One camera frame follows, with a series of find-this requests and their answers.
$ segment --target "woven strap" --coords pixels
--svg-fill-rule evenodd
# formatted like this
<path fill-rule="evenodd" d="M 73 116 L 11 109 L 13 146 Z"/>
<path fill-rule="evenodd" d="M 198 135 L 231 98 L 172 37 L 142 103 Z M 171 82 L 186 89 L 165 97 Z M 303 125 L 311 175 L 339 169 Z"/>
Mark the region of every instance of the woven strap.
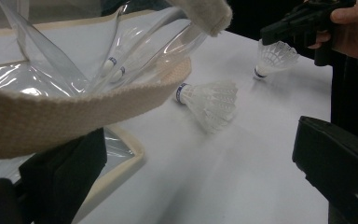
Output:
<path fill-rule="evenodd" d="M 48 150 L 108 124 L 156 108 L 191 72 L 184 60 L 159 83 L 131 84 L 76 98 L 34 97 L 0 90 L 0 159 Z"/>

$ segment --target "white surface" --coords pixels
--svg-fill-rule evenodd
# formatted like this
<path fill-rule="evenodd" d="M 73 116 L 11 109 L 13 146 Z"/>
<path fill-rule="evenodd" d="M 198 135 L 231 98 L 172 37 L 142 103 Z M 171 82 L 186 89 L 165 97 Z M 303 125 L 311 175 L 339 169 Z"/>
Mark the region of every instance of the white surface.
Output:
<path fill-rule="evenodd" d="M 222 132 L 206 134 L 172 100 L 119 123 L 145 146 L 146 163 L 81 223 L 327 223 L 327 200 L 291 157 L 300 116 L 330 118 L 331 67 L 301 57 L 257 81 L 256 51 L 257 42 L 223 32 L 193 54 L 187 83 L 238 85 Z"/>

